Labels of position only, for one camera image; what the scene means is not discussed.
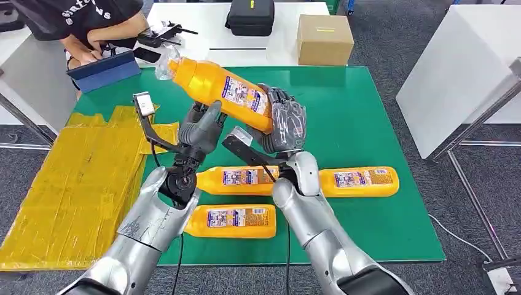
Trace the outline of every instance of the black t-shirt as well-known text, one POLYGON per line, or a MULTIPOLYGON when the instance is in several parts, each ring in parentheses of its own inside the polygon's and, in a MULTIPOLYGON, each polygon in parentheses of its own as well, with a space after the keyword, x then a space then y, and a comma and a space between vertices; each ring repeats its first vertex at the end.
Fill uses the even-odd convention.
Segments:
MULTIPOLYGON (((70 34, 87 47, 90 30, 114 26, 136 15, 142 0, 11 0, 38 40, 63 39, 70 34)), ((132 48, 135 39, 111 41, 132 48)))

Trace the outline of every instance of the smartphone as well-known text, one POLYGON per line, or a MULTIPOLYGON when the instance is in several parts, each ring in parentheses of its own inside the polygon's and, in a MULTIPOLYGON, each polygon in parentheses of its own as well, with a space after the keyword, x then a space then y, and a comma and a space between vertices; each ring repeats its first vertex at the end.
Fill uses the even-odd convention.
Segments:
POLYGON ((140 60, 148 61, 149 63, 155 63, 161 57, 160 53, 138 47, 134 49, 134 56, 140 60))

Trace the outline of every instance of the green table surface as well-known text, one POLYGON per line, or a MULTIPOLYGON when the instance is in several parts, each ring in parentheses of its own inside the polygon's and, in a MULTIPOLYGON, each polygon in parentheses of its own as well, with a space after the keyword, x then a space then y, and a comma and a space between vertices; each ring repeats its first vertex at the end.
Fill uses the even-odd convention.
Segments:
MULTIPOLYGON (((400 179, 392 197, 328 199, 341 225, 377 261, 441 261, 445 259, 420 193, 389 122, 380 96, 365 67, 228 68, 245 79, 286 89, 307 108, 305 149, 320 169, 391 166, 400 179)), ((116 105, 132 105, 132 94, 148 91, 160 108, 155 123, 180 121, 193 101, 172 81, 158 81, 151 69, 116 84, 82 95, 74 111, 101 113, 108 120, 116 105)), ((228 117, 224 137, 244 124, 228 117)), ((171 165, 173 155, 159 155, 171 165)), ((200 171, 215 166, 244 165, 223 146, 206 157, 200 171)), ((147 157, 143 180, 155 168, 147 157)), ((273 203, 270 197, 215 196, 203 193, 199 205, 273 203)), ((183 264, 282 264, 286 262, 288 231, 277 209, 277 234, 269 239, 197 238, 185 234, 183 264)), ((177 264, 179 239, 159 264, 177 264)), ((308 263, 291 233, 291 262, 308 263)))

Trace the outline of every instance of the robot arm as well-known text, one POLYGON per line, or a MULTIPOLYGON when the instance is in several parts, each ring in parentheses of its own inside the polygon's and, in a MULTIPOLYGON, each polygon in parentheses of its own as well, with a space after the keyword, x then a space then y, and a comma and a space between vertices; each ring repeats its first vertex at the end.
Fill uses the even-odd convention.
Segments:
POLYGON ((250 148, 252 138, 241 128, 223 145, 248 165, 279 165, 272 195, 301 247, 306 251, 325 295, 413 295, 399 277, 363 252, 342 228, 321 192, 315 157, 302 147, 305 108, 284 90, 259 86, 272 105, 273 132, 250 132, 268 153, 250 148))
POLYGON ((325 295, 413 295, 347 235, 321 192, 318 166, 309 152, 297 152, 281 165, 273 200, 306 251, 325 295))
POLYGON ((167 205, 158 196, 167 176, 165 167, 152 171, 111 247, 59 295, 144 293, 159 257, 183 232, 201 194, 196 189, 183 209, 167 205))
POLYGON ((150 173, 111 247, 58 295, 143 294, 159 257, 183 233, 199 201, 195 171, 222 133, 226 115, 221 113, 221 103, 208 108, 194 103, 179 128, 180 143, 174 145, 152 129, 148 116, 154 107, 148 93, 134 95, 134 102, 148 141, 175 152, 175 161, 150 173), (159 199, 159 193, 173 205, 159 199))

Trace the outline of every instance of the bottle label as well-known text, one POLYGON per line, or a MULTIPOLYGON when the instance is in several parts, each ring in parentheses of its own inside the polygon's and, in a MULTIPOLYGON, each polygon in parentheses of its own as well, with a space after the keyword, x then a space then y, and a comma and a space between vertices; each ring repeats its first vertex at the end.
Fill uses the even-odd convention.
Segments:
POLYGON ((268 210, 248 208, 232 210, 208 210, 208 227, 267 226, 268 210))
MULTIPOLYGON (((278 169, 269 169, 275 179, 278 178, 278 169)), ((272 179, 264 171, 257 169, 226 169, 222 174, 222 183, 225 186, 237 186, 241 184, 266 184, 273 183, 272 179)))
POLYGON ((268 96, 264 92, 248 88, 248 85, 228 76, 224 82, 222 95, 224 99, 236 103, 240 106, 264 115, 268 106, 268 96))
POLYGON ((387 169, 348 171, 335 173, 337 187, 361 187, 392 184, 393 177, 387 169))

